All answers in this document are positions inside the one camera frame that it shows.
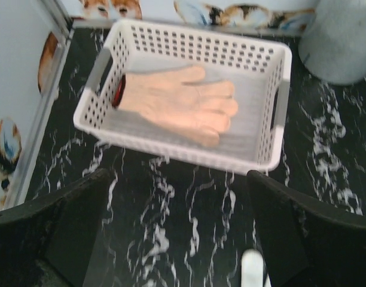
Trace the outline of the white glove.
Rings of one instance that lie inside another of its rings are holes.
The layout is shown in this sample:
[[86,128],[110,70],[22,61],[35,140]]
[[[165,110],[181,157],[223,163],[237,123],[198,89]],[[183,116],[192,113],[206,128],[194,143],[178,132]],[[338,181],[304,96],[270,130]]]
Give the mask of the white glove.
[[242,255],[241,287],[263,287],[264,261],[261,254],[249,249]]

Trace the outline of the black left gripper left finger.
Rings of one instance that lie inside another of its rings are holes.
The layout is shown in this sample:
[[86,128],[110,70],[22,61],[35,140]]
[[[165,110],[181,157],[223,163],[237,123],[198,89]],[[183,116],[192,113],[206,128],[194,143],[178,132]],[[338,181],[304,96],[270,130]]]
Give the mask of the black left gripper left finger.
[[0,211],[0,286],[82,286],[109,185],[98,169]]

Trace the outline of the cream glove red cuff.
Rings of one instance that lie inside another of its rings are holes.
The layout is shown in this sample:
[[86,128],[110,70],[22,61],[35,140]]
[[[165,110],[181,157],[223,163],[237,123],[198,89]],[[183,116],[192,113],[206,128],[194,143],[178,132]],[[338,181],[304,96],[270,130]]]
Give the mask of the cream glove red cuff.
[[238,112],[234,84],[205,83],[205,69],[188,66],[121,77],[112,105],[139,114],[148,122],[206,147],[219,137]]

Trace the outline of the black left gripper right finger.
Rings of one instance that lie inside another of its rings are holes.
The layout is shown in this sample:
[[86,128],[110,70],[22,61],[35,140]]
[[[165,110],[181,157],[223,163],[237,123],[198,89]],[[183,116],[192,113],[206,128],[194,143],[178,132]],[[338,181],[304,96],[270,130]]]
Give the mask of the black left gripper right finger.
[[255,170],[247,192],[272,286],[366,286],[366,217]]

